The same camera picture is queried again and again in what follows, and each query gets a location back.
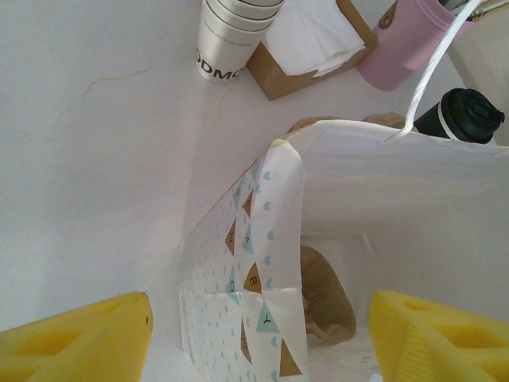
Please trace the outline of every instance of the stacked paper cups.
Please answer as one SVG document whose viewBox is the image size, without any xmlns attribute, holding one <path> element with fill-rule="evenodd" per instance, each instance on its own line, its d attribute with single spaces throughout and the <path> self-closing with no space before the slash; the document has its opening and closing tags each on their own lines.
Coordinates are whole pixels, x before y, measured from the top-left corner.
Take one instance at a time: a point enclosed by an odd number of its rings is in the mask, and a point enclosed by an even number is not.
<svg viewBox="0 0 509 382">
<path fill-rule="evenodd" d="M 196 60 L 198 71 L 218 84 L 244 69 L 284 0 L 203 0 Z"/>
</svg>

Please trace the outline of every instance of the pink cup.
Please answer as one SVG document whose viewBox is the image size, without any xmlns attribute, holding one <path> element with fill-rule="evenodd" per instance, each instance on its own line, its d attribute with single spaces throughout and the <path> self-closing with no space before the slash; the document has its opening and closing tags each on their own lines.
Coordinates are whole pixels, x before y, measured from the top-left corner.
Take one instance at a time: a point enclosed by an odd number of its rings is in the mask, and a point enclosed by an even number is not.
<svg viewBox="0 0 509 382">
<path fill-rule="evenodd" d="M 357 66 L 361 76 L 375 88 L 395 90 L 425 67 L 454 18 L 438 0 L 398 0 L 392 23 L 374 29 L 379 43 Z M 457 36 L 473 25 L 466 21 Z"/>
</svg>

